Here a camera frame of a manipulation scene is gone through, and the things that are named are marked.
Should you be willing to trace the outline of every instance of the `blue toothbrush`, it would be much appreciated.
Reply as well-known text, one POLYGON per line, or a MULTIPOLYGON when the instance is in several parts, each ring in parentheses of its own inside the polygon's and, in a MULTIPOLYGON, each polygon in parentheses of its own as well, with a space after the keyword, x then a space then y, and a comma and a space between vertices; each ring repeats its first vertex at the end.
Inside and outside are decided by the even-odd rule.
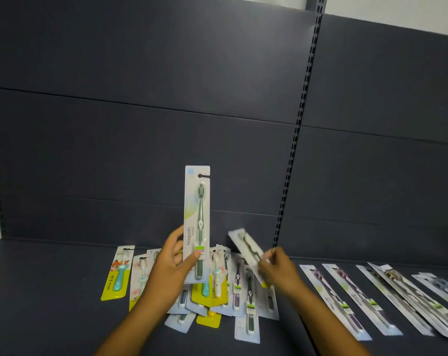
POLYGON ((127 269, 127 265, 125 264, 125 261, 127 260, 127 256, 128 256, 128 250, 127 249, 122 249, 121 252, 121 257, 122 257, 122 264, 117 267, 117 269, 119 270, 119 275, 117 276, 117 279, 115 280, 115 284, 113 286, 113 290, 115 292, 120 291, 122 289, 122 282, 123 282, 123 272, 127 269))

